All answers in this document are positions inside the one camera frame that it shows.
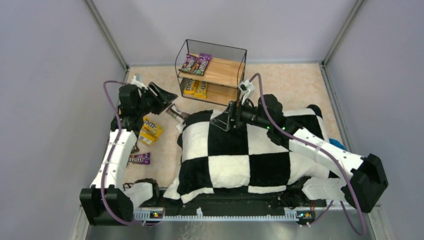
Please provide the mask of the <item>purple brown candy bag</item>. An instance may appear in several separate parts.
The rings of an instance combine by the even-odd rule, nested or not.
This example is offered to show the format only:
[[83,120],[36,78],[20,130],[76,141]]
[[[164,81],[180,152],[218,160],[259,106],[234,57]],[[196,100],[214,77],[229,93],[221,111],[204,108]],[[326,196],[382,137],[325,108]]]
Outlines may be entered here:
[[184,124],[187,118],[190,116],[189,113],[179,110],[175,103],[173,103],[166,109],[166,113],[172,116],[181,124]]

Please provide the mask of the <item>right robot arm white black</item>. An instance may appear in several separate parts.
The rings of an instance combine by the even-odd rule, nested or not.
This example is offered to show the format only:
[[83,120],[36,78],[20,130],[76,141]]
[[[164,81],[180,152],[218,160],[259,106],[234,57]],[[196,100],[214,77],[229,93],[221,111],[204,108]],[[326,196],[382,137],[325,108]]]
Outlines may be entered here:
[[337,178],[311,177],[302,186],[310,200],[333,200],[349,203],[362,213],[370,213],[389,183],[382,160],[374,155],[358,155],[341,149],[311,133],[283,113],[283,105],[273,94],[258,99],[257,106],[230,101],[224,112],[211,124],[228,132],[249,124],[267,130],[267,137],[277,146],[312,159],[337,175]]

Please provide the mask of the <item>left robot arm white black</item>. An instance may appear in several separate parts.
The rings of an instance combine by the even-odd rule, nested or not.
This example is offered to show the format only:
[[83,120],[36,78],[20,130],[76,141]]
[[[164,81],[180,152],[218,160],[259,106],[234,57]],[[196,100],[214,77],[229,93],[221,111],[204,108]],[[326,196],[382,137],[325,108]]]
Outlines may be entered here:
[[118,91],[118,105],[112,101],[107,148],[96,177],[79,194],[80,204],[91,226],[128,226],[137,220],[134,213],[142,204],[160,200],[156,180],[145,178],[124,188],[125,170],[148,114],[159,115],[178,95],[155,83],[124,83]]

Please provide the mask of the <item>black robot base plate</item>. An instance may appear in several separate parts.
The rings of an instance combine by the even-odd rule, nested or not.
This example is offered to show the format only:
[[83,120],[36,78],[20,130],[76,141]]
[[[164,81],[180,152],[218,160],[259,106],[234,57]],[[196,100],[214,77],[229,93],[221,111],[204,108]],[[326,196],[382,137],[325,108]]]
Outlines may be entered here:
[[324,207],[323,200],[309,200],[300,190],[289,189],[274,193],[247,193],[239,189],[219,190],[214,194],[200,194],[188,203],[181,200],[164,197],[164,191],[159,197],[142,203],[137,209],[151,211],[152,218],[165,217],[266,217],[284,216],[295,208]]

